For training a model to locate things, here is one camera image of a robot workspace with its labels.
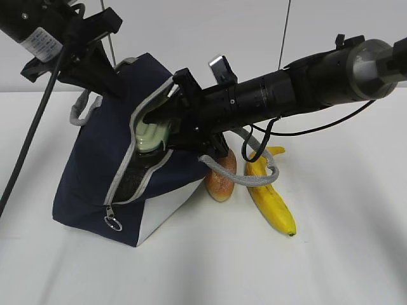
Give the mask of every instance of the zipper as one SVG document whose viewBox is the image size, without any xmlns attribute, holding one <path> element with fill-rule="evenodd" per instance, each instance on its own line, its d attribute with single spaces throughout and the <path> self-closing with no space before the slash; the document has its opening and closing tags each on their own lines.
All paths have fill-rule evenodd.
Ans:
<svg viewBox="0 0 407 305">
<path fill-rule="evenodd" d="M 116 216 L 114 216 L 114 212 L 111 205 L 108 205 L 106 207 L 106 216 L 104 217 L 104 222 L 112 230 L 115 230 L 117 232 L 123 231 L 123 226 L 121 225 L 120 221 L 116 219 Z"/>
<path fill-rule="evenodd" d="M 157 171 L 159 170 L 161 167 L 163 167 L 168 160 L 170 159 L 170 157 L 172 156 L 172 153 L 174 151 L 172 149 L 170 149 L 168 151 L 168 153 L 164 156 L 164 158 L 157 163 L 155 166 L 152 166 L 148 169 L 148 171 L 146 172 L 146 174 L 144 175 L 144 177 L 142 178 L 139 187 L 137 188 L 137 190 L 135 191 L 134 195 L 127 201 L 124 202 L 115 202 L 115 205 L 125 205 L 127 203 L 130 203 L 136 199 L 138 199 L 146 190 L 148 182 L 150 181 L 151 176 Z"/>
<path fill-rule="evenodd" d="M 156 91 L 154 91 L 148 98 L 143 100 L 139 106 L 136 107 L 135 111 L 133 112 L 131 118 L 130 118 L 130 133 L 131 133 L 131 143 L 129 148 L 127 149 L 126 155 L 124 156 L 118 171 L 116 172 L 116 175 L 113 178 L 113 181 L 110 185 L 109 191 L 107 192 L 104 205 L 106 206 L 106 216 L 104 217 L 105 223 L 113 230 L 115 231 L 122 231 L 123 226 L 120 224 L 120 222 L 116 219 L 114 216 L 114 212 L 112 209 L 112 201 L 114 198 L 114 194 L 116 193 L 116 190 L 120 184 L 120 181 L 122 180 L 125 170 L 130 163 L 130 160 L 132 159 L 134 149 L 135 149 L 135 127 L 134 127 L 134 122 L 138 118 L 140 112 L 147 106 L 149 103 L 157 97 L 159 94 L 163 93 L 164 90 L 166 90 L 170 85 L 172 85 L 173 80 L 172 76 L 159 87 Z"/>
</svg>

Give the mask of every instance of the navy blue bag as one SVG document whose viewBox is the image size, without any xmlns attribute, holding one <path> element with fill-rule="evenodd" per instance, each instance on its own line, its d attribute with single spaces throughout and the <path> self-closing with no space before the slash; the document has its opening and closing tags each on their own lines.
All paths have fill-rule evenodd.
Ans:
<svg viewBox="0 0 407 305">
<path fill-rule="evenodd" d="M 53 218 L 136 247 L 192 195 L 209 168 L 198 154 L 184 151 L 167 151 L 149 166 L 137 164 L 135 122 L 172 86 L 172 75 L 145 54 L 119 76 L 127 96 L 105 97 L 92 107 L 62 175 Z"/>
</svg>

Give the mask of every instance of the white bag panel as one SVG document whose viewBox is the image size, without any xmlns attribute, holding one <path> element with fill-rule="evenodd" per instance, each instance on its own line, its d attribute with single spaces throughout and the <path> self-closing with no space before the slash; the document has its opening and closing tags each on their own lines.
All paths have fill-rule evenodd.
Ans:
<svg viewBox="0 0 407 305">
<path fill-rule="evenodd" d="M 175 191 L 146 200 L 137 246 L 146 240 L 168 217 L 183 205 L 202 181 L 203 179 L 192 182 Z"/>
</svg>

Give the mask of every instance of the yellow banana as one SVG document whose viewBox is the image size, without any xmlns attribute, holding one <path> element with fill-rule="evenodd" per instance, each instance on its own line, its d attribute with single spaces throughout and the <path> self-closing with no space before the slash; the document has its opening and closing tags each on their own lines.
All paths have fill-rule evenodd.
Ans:
<svg viewBox="0 0 407 305">
<path fill-rule="evenodd" d="M 282 154 L 286 150 L 284 147 L 267 147 L 272 155 Z M 264 176 L 266 175 L 266 159 L 260 157 L 254 163 L 246 163 L 246 175 Z M 297 233 L 295 221 L 291 212 L 280 195 L 274 190 L 271 184 L 259 187 L 248 187 L 250 195 L 265 219 L 276 230 L 283 234 L 294 236 Z"/>
</svg>

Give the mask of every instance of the gray zipper trim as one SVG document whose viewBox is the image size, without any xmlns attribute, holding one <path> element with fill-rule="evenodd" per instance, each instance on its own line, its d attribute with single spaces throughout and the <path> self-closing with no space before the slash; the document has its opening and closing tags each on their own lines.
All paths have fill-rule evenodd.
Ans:
<svg viewBox="0 0 407 305">
<path fill-rule="evenodd" d="M 132 113 L 132 116 L 130 118 L 130 133 L 131 133 L 131 143 L 130 146 L 127 149 L 126 155 L 124 156 L 123 160 L 121 161 L 121 164 L 119 166 L 118 171 L 116 172 L 116 175 L 113 178 L 112 183 L 110 184 L 109 191 L 107 192 L 107 195 L 104 200 L 104 205 L 111 205 L 114 194 L 117 191 L 117 188 L 120 184 L 120 181 L 122 180 L 125 170 L 130 163 L 130 160 L 132 159 L 133 152 L 135 149 L 135 132 L 134 132 L 134 122 L 136 119 L 138 119 L 138 116 L 140 112 L 159 94 L 161 94 L 164 90 L 166 90 L 171 84 L 172 84 L 172 77 L 170 77 L 164 84 L 161 85 L 156 91 L 154 91 L 148 98 L 142 101 L 142 103 L 135 109 L 135 111 Z"/>
<path fill-rule="evenodd" d="M 147 188 L 148 182 L 150 182 L 151 176 L 168 162 L 168 160 L 171 158 L 173 152 L 174 152 L 173 150 L 169 150 L 168 153 L 164 156 L 164 158 L 159 163 L 157 163 L 155 166 L 150 167 L 147 170 L 146 174 L 144 175 L 144 177 L 142 178 L 142 180 L 140 182 L 139 187 L 137 188 L 136 192 L 129 200 L 122 201 L 122 202 L 114 202 L 114 204 L 115 205 L 126 205 L 127 203 L 130 203 L 130 202 L 136 200 L 137 198 L 139 198 L 141 195 L 143 195 L 144 191 Z"/>
</svg>

